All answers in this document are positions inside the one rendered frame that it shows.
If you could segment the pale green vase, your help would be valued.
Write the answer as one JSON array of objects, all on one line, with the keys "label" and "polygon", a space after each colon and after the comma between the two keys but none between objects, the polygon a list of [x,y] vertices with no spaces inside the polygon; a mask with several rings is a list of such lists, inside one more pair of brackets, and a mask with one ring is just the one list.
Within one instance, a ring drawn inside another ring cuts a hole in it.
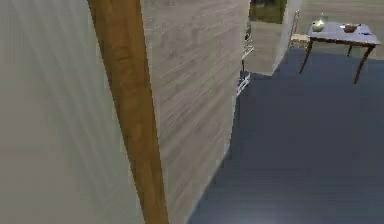
[{"label": "pale green vase", "polygon": [[326,23],[326,16],[324,14],[321,14],[319,19],[312,22],[312,31],[313,32],[321,32]]}]

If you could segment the wooden chair with woven seat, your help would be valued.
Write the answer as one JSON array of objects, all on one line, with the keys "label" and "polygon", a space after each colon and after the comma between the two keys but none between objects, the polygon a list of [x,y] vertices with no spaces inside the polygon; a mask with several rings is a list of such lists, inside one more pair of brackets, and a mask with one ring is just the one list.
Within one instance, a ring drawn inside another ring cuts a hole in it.
[{"label": "wooden chair with woven seat", "polygon": [[300,11],[296,10],[294,13],[293,24],[290,31],[290,39],[288,42],[288,48],[306,48],[309,43],[309,37],[306,34],[297,33],[297,27],[300,17]]}]

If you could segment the grey table with brown legs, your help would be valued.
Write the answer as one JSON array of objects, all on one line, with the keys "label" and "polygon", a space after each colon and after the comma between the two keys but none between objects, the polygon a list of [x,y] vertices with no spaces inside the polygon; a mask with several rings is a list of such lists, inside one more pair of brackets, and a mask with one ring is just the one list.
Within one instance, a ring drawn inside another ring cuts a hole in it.
[{"label": "grey table with brown legs", "polygon": [[[326,22],[325,27],[321,32],[313,32],[311,24],[307,33],[309,37],[309,43],[306,48],[305,57],[299,73],[303,72],[315,42],[346,45],[349,47],[347,55],[350,55],[350,52],[354,46],[366,47],[367,50],[359,63],[353,81],[354,84],[358,83],[362,68],[367,61],[368,56],[377,46],[381,45],[381,42],[366,24],[356,24],[357,29],[353,33],[345,33],[343,30],[344,25],[345,24],[339,22]],[[361,32],[371,32],[373,35],[359,35]]]}]

